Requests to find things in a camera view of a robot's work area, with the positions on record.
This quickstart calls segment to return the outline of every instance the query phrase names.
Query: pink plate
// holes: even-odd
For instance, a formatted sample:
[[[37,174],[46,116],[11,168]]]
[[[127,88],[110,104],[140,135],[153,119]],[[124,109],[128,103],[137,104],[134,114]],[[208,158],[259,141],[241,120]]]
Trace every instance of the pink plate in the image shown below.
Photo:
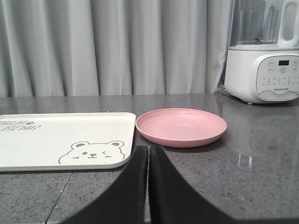
[[[136,128],[143,137],[159,145],[190,148],[216,141],[227,124],[206,111],[169,108],[141,115],[136,120]]]

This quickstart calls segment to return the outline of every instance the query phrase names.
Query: display screen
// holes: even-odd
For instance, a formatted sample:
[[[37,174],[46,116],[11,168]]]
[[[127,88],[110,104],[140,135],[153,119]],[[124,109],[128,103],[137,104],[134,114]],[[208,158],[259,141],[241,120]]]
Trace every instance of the display screen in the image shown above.
[[[279,61],[278,65],[289,65],[290,61]]]

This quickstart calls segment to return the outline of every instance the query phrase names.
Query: brand logo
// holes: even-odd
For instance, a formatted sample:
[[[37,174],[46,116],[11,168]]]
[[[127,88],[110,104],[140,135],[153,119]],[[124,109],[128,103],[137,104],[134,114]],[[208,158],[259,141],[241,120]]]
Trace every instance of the brand logo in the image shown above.
[[[288,91],[289,88],[273,89],[273,91]]]

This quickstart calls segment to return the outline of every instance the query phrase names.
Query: gray curtain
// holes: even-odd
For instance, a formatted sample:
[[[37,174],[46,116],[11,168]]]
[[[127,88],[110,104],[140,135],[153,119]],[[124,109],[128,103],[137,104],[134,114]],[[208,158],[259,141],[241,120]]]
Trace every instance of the gray curtain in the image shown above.
[[[0,97],[217,91],[231,0],[0,0]]]

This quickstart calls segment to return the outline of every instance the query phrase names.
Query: blender handle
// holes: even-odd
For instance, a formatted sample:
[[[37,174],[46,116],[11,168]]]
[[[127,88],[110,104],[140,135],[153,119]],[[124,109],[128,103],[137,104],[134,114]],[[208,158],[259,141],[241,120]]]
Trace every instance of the blender handle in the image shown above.
[[[286,8],[290,5],[294,4],[296,6],[296,17],[295,17],[295,24],[294,24],[294,35],[291,40],[284,39],[284,32],[285,32],[285,13]],[[281,47],[295,47],[299,44],[299,0],[284,0],[282,13],[281,13],[281,23],[280,29],[278,34],[278,46]]]

